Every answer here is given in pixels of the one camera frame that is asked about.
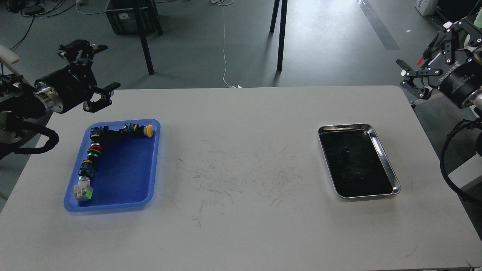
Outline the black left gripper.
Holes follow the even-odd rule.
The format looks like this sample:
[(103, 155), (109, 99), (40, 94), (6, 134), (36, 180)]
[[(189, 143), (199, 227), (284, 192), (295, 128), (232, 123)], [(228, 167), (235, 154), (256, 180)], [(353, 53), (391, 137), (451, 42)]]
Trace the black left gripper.
[[(85, 112), (96, 113), (112, 104), (112, 93), (121, 87), (121, 84), (113, 82), (99, 88), (91, 70), (95, 54), (107, 49), (107, 45), (91, 44), (87, 40), (75, 40), (59, 46), (58, 56), (69, 65), (35, 80), (35, 87), (38, 90), (49, 87), (55, 92), (52, 108), (54, 112), (66, 113), (83, 103)], [(100, 95), (96, 101), (91, 100), (94, 94)]]

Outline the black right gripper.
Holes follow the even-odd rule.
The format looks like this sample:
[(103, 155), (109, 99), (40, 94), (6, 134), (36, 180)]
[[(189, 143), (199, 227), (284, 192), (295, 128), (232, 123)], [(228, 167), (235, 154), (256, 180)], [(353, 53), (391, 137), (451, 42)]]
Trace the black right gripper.
[(423, 52), (426, 69), (415, 70), (396, 60), (403, 80), (400, 86), (420, 100), (439, 89), (458, 108), (467, 108), (481, 95), (482, 68), (473, 53), (481, 48), (481, 29), (467, 18), (438, 24), (439, 31)]

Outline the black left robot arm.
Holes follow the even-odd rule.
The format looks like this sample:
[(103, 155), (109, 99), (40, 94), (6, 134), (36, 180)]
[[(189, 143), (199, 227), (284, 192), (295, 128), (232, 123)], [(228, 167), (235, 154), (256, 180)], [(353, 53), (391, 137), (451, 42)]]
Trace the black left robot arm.
[(53, 111), (64, 114), (78, 105), (87, 113), (96, 113), (112, 104), (112, 92), (118, 82), (100, 88), (92, 72), (93, 58), (107, 45), (75, 40), (60, 45), (58, 55), (67, 60), (62, 69), (27, 83), (16, 72), (1, 75), (1, 157), (11, 153), (46, 153), (59, 142), (59, 135), (45, 126), (29, 122)]

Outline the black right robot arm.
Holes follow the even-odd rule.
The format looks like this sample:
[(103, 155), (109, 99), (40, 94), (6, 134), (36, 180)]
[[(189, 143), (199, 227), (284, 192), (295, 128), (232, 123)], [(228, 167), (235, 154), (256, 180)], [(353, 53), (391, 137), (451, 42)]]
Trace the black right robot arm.
[(481, 207), (481, 199), (458, 187), (445, 168), (445, 153), (452, 139), (465, 129), (481, 129), (481, 28), (469, 17), (437, 26), (439, 31), (425, 48), (418, 68), (396, 60), (403, 78), (400, 86), (420, 100), (428, 100), (432, 91), (438, 90), (460, 109), (475, 106), (477, 118), (460, 120), (447, 134), (439, 167), (444, 181), (460, 199)]

